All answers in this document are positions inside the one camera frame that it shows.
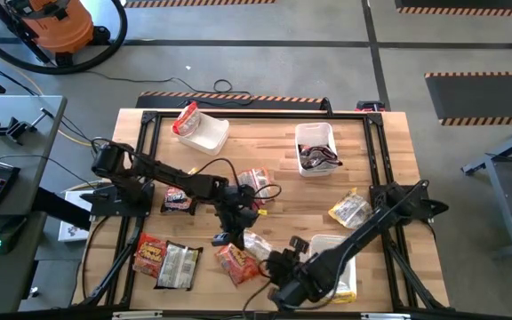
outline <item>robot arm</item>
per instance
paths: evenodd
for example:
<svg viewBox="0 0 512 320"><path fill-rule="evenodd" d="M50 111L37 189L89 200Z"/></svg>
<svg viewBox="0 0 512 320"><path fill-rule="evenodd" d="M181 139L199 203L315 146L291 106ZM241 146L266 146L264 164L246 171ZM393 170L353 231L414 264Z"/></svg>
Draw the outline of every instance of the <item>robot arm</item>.
<svg viewBox="0 0 512 320"><path fill-rule="evenodd" d="M126 153L132 161L130 169L124 168ZM127 144L109 142L100 146L92 171L110 179L121 200L128 204L137 203L144 196L144 183L140 178L145 178L179 188L200 203L214 205L222 233L213 238L212 245L234 244L243 250L244 229L253 226L258 219L258 213L252 209L255 197L252 187L229 186L228 179L220 176L188 174L147 155L139 155Z"/></svg>
<svg viewBox="0 0 512 320"><path fill-rule="evenodd" d="M339 283L339 277L348 261L382 232L410 220L431 219L448 209L447 205L435 200L421 199L421 191L427 186L428 181L422 180L406 191L395 182L391 183L384 193L385 199L363 226L341 244L314 254L304 263L299 262L299 253L305 252L308 246L301 244L300 239L292 244L295 252L285 249L282 253L270 253L266 267L270 281L278 288L272 289L268 297L281 311L324 307L329 301L313 307L300 305L305 300L318 302L331 292L335 284ZM420 294L429 295L424 290L422 288Z"/></svg>

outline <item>concrete floor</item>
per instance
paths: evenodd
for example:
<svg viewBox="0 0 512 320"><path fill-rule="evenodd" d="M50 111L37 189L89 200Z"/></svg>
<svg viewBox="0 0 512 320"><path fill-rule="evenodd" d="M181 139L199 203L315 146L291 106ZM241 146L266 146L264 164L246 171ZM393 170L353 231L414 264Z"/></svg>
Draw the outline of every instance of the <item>concrete floor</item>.
<svg viewBox="0 0 512 320"><path fill-rule="evenodd" d="M111 9L97 9L98 3L110 5L108 0L85 3L97 24L112 18ZM512 43L512 18L402 15L393 9L393 3L371 0L381 42ZM368 41L361 0L278 0L277 4L127 12L129 39ZM19 45L6 45L5 49L30 57ZM509 244L500 209L485 175L469 178L459 171L504 141L512 127L438 125L423 78L426 72L509 71L512 51L384 49L380 58L392 110L408 115L421 176L430 180L431 195L451 206L436 219L435 229L452 306L512 316L512 259L491 258L492 251ZM327 96L336 109L353 109L357 100L379 97L368 48L125 46L96 70L135 79L178 76L199 89L210 89L214 80L227 78L237 90L254 94ZM67 116L88 136L111 136L117 110L133 108L140 92L186 90L177 84L126 84L89 74L32 77L45 94L68 97ZM0 81L10 94L24 94L13 84ZM68 168L94 179L87 148L59 137L52 157L60 161L66 154L78 159L65 164ZM53 164L43 180L43 186L51 191L77 183ZM69 303L75 285L73 261L80 260L83 244L58 243L57 233L58 221L49 219L37 253L38 259L45 260L36 274L44 299L24 301L21 309ZM52 275L60 277L45 280Z"/></svg>

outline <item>gray desk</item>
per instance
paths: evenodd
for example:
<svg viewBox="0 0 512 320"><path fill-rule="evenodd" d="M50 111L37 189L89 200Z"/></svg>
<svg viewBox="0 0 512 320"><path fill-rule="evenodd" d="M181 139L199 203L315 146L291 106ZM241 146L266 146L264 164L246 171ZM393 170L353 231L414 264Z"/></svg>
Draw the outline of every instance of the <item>gray desk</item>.
<svg viewBox="0 0 512 320"><path fill-rule="evenodd" d="M1 125L6 126L12 116L19 121L31 123L41 115L40 108L49 110L56 115L55 119L58 119L58 121L53 121L46 117L36 126L36 132L23 134L20 139L23 141L23 146L14 143L10 139L0 137L0 156L49 156L66 105L67 100L63 97L0 96ZM30 212L47 161L41 157L10 157L3 159L2 162L19 167L21 170L19 178L0 205L0 214L11 215Z"/></svg>
<svg viewBox="0 0 512 320"><path fill-rule="evenodd" d="M0 96L2 125L7 125L11 116L19 121L32 122L41 114L40 108L46 108L56 115L54 121L48 117L43 119L36 126L37 132L25 133L21 139L24 146L0 137L0 156L48 156L65 106L66 99L58 96ZM21 297L30 286L36 249L47 217L44 212L31 212L37 193L40 192L39 182L47 161L40 157L16 157L4 159L2 162L21 170L19 178L0 205L0 227L5 223L6 216L15 214L28 214L28 224L15 249L7 255L0 255L0 313L17 311Z"/></svg>

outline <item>black and yellow striped tape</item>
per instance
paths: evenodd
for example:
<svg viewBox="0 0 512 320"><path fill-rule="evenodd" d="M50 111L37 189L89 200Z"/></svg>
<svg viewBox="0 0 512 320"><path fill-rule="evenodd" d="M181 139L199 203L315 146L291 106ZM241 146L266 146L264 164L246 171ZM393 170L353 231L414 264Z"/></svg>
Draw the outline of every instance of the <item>black and yellow striped tape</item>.
<svg viewBox="0 0 512 320"><path fill-rule="evenodd" d="M193 92L142 92L140 97L185 97L205 99L230 99L230 100L261 100L261 101L290 101L290 102L312 102L320 103L323 99L315 98L293 98L277 96L251 96L247 94L225 94L225 93L193 93Z"/></svg>
<svg viewBox="0 0 512 320"><path fill-rule="evenodd" d="M413 14L456 14L474 16L512 17L512 9L402 7L398 8L397 10L400 13Z"/></svg>
<svg viewBox="0 0 512 320"><path fill-rule="evenodd" d="M273 4L276 0L138 0L128 1L125 8L159 8L176 6L226 5L226 4Z"/></svg>
<svg viewBox="0 0 512 320"><path fill-rule="evenodd" d="M512 71L501 72L427 72L424 77L431 76L512 76Z"/></svg>
<svg viewBox="0 0 512 320"><path fill-rule="evenodd" d="M484 116L440 119L441 125L506 125L512 124L512 116Z"/></svg>

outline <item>clamp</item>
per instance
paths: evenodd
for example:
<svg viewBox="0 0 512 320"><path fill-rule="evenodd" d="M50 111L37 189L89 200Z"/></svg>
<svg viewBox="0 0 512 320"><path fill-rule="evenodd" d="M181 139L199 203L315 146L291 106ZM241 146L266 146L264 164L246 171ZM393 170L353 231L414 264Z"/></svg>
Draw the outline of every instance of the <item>clamp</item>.
<svg viewBox="0 0 512 320"><path fill-rule="evenodd" d="M3 127L0 123L0 137L5 136L11 139L11 141L22 146L23 144L19 141L19 138L23 135L23 133L36 132L36 125L40 123L41 120L43 120L46 116L50 117L51 119L54 118L52 113L50 113L45 108L41 108L40 110L42 115L35 119L35 121L33 121L31 124L25 121L19 121L13 116L11 117L11 120L7 126Z"/></svg>

